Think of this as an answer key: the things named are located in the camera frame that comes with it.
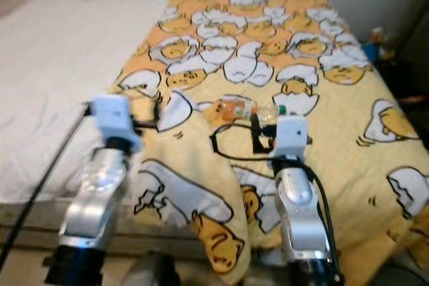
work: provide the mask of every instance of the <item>clear plastic bottle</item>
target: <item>clear plastic bottle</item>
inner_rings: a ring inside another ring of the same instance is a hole
[[[260,123],[270,123],[277,116],[286,114],[286,106],[269,104],[258,104],[252,100],[234,100],[222,101],[222,118],[225,121],[234,121],[236,119],[250,119],[252,114],[256,114]]]

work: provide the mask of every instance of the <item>bottle cap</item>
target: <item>bottle cap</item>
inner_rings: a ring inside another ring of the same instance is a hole
[[[279,115],[286,115],[286,106],[279,105]]]

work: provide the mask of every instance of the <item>black cable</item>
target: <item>black cable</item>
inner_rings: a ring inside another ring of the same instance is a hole
[[[73,135],[79,128],[80,124],[82,124],[83,119],[85,116],[90,115],[90,107],[89,104],[85,106],[85,109],[83,110],[82,114],[77,118],[77,120],[74,122],[73,126],[70,128],[67,136],[64,138],[63,142],[61,143],[59,149],[54,155],[54,158],[52,159],[51,163],[49,164],[47,170],[45,171],[45,174],[43,175],[42,179],[40,180],[38,186],[34,189],[33,194],[31,198],[27,201],[27,203],[24,206],[24,209],[21,211],[21,214],[19,215],[19,218],[16,220],[15,225],[12,228],[12,231],[9,233],[9,236],[7,236],[5,244],[3,246],[3,251],[0,255],[0,272],[3,269],[3,266],[7,260],[7,257],[9,256],[9,253],[11,252],[13,245],[15,244],[16,238],[18,237],[19,231],[22,229],[22,226],[25,222],[25,220],[28,217],[28,214],[33,208],[34,202],[38,195],[40,194],[41,190],[43,189],[46,181],[48,180],[52,170],[55,168],[55,165],[57,164],[58,160],[61,158],[65,148],[69,144],[70,140],[73,138]]]
[[[229,124],[222,125],[221,127],[217,128],[213,132],[212,137],[214,137],[218,133],[221,133],[221,132],[229,129],[230,127],[244,127],[246,129],[251,129],[251,127],[249,127],[247,125],[229,123]],[[324,208],[326,221],[327,221],[326,224],[328,226],[328,243],[329,243],[330,253],[331,253],[331,257],[332,257],[332,262],[335,266],[337,273],[340,275],[340,277],[342,277],[341,270],[340,270],[340,263],[339,263],[339,259],[338,259],[338,253],[336,251],[334,227],[332,225],[332,218],[330,217],[328,198],[326,197],[322,182],[320,181],[320,179],[316,175],[316,173],[314,173],[314,171],[311,169],[311,167],[308,167],[307,165],[305,165],[304,163],[302,163],[299,160],[297,161],[297,160],[292,160],[292,159],[285,159],[283,157],[233,157],[233,156],[227,155],[223,152],[220,152],[219,150],[217,150],[216,153],[218,153],[221,157],[225,157],[227,159],[232,159],[235,161],[287,161],[291,165],[295,165],[296,167],[301,167],[306,172],[306,175],[308,176],[308,178],[313,179],[316,182],[316,184],[320,190],[320,195],[322,196],[323,208]]]

